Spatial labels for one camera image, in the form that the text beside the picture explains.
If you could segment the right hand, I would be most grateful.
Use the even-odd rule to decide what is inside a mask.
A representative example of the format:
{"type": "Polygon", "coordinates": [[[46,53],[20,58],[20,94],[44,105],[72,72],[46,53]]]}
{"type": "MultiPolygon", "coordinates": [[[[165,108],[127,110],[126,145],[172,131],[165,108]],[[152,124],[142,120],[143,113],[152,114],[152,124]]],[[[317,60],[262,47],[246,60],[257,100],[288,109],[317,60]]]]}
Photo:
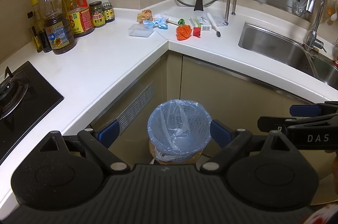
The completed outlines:
{"type": "Polygon", "coordinates": [[[333,160],[337,157],[337,150],[325,150],[326,154],[331,154],[333,160]]]}

